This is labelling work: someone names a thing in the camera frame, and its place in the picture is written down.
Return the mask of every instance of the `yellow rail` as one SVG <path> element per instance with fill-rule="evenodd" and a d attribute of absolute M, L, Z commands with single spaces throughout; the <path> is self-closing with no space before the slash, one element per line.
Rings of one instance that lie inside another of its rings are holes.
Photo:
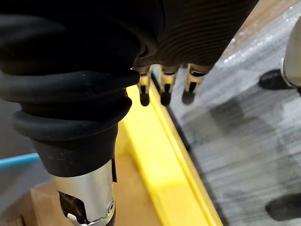
<path fill-rule="evenodd" d="M 147 107 L 139 103 L 136 86 L 127 93 L 133 105 L 119 124 L 116 155 L 130 154 L 135 160 L 162 225 L 221 226 L 154 84 Z"/>

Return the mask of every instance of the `black hole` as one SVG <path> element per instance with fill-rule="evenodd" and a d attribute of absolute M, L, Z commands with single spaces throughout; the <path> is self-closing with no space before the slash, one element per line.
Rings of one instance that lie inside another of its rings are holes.
<path fill-rule="evenodd" d="M 204 76 L 205 74 L 204 73 L 199 73 L 199 72 L 193 72 L 191 73 L 193 76 L 196 76 L 196 77 L 202 77 Z"/>
<path fill-rule="evenodd" d="M 164 72 L 164 74 L 166 74 L 166 75 L 173 75 L 173 74 L 175 74 L 175 72 Z"/>
<path fill-rule="evenodd" d="M 70 213 L 76 216 L 80 224 L 89 223 L 86 216 L 85 205 L 82 200 L 62 192 L 59 192 L 59 197 L 62 211 L 66 217 L 68 213 Z"/>
<path fill-rule="evenodd" d="M 191 82 L 189 85 L 189 92 L 193 92 L 196 86 L 197 86 L 196 82 Z"/>
<path fill-rule="evenodd" d="M 164 91 L 165 91 L 166 93 L 168 93 L 168 92 L 169 92 L 169 89 L 170 89 L 170 84 L 165 84 L 165 86 L 164 86 Z"/>

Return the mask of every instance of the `black ribbed cover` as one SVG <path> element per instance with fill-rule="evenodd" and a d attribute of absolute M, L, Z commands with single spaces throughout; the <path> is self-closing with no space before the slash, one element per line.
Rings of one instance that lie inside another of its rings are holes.
<path fill-rule="evenodd" d="M 151 64 L 213 65 L 258 0 L 164 0 L 166 29 L 158 52 L 137 59 Z"/>

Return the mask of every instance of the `silver metal joint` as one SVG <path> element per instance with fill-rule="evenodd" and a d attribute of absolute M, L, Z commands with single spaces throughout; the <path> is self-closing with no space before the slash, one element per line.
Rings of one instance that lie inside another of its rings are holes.
<path fill-rule="evenodd" d="M 67 201 L 60 198 L 61 207 L 75 226 L 105 226 L 112 219 L 115 212 L 112 160 L 78 177 L 53 176 L 53 182 L 66 198 Z"/>
<path fill-rule="evenodd" d="M 172 92 L 178 69 L 178 66 L 160 65 L 159 83 L 161 92 Z"/>
<path fill-rule="evenodd" d="M 198 86 L 202 83 L 205 75 L 210 71 L 211 68 L 212 66 L 188 64 L 184 90 L 186 92 L 195 93 Z"/>
<path fill-rule="evenodd" d="M 140 80 L 138 85 L 139 93 L 140 94 L 148 94 L 150 89 L 150 82 L 151 82 L 151 66 L 137 68 L 140 74 Z"/>

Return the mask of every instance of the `black rubber fingertip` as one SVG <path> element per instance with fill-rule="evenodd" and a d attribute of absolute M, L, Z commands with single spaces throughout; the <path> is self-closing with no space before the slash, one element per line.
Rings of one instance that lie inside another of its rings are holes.
<path fill-rule="evenodd" d="M 258 85 L 267 90 L 293 89 L 283 80 L 280 69 L 263 74 L 258 81 Z"/>
<path fill-rule="evenodd" d="M 146 93 L 140 94 L 140 103 L 142 106 L 146 107 L 150 103 L 150 96 Z"/>
<path fill-rule="evenodd" d="M 268 215 L 277 221 L 301 218 L 301 194 L 279 197 L 265 206 Z"/>
<path fill-rule="evenodd" d="M 168 106 L 171 100 L 171 93 L 163 92 L 161 93 L 161 104 L 163 106 Z"/>
<path fill-rule="evenodd" d="M 187 91 L 184 91 L 184 92 L 183 92 L 183 96 L 182 96 L 182 102 L 183 102 L 185 105 L 190 105 L 190 104 L 192 104 L 195 95 L 196 95 L 196 94 L 193 93 L 193 92 L 187 92 Z"/>

